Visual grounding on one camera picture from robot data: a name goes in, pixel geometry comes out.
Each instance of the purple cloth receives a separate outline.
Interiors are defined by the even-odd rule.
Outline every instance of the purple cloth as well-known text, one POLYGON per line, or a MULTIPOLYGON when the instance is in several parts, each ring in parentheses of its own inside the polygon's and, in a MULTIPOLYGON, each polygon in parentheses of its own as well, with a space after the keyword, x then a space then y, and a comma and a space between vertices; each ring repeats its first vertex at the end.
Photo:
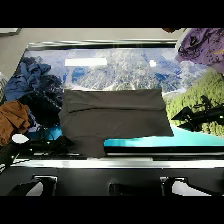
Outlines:
POLYGON ((192 28, 176 59, 208 65, 224 73, 224 28, 192 28))

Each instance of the dark blue cloth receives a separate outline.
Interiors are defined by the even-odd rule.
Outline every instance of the dark blue cloth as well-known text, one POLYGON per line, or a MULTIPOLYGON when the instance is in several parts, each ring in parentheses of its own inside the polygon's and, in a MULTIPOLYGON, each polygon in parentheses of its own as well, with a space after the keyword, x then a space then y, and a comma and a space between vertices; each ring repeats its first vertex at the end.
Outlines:
POLYGON ((10 78, 5 86, 5 96, 7 101, 20 99, 25 94, 37 90, 40 86, 41 76, 51 69, 47 64, 31 64, 26 65, 20 63, 20 74, 10 78))

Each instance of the white wall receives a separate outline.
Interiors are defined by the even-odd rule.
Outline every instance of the white wall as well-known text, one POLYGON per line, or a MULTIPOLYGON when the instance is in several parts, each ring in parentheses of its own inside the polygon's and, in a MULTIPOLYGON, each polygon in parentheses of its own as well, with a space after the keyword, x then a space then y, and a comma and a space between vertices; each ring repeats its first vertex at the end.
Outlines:
POLYGON ((18 28, 0 28, 0 33, 16 32, 18 28))

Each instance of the dark gray cloth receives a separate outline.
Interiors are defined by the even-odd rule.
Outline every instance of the dark gray cloth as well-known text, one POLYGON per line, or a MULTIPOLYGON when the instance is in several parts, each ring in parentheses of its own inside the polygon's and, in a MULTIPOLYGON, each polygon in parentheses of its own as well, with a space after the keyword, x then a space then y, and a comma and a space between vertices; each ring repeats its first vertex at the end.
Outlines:
POLYGON ((104 140, 173 136, 161 89, 116 92, 65 90, 59 113, 63 134, 75 151, 103 157, 104 140))
POLYGON ((5 86, 5 95, 7 101, 18 100, 27 93, 38 89, 40 86, 40 78, 51 69, 47 64, 31 64, 20 63, 20 74, 16 74, 10 78, 5 86))

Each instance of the black folded garment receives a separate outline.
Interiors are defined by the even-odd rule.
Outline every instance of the black folded garment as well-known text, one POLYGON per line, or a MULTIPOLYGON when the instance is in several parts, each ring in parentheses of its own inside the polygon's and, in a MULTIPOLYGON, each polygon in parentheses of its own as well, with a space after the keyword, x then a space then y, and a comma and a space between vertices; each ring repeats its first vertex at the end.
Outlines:
POLYGON ((70 151, 103 157, 104 140, 173 136, 161 89, 115 92, 65 90, 59 113, 70 151))

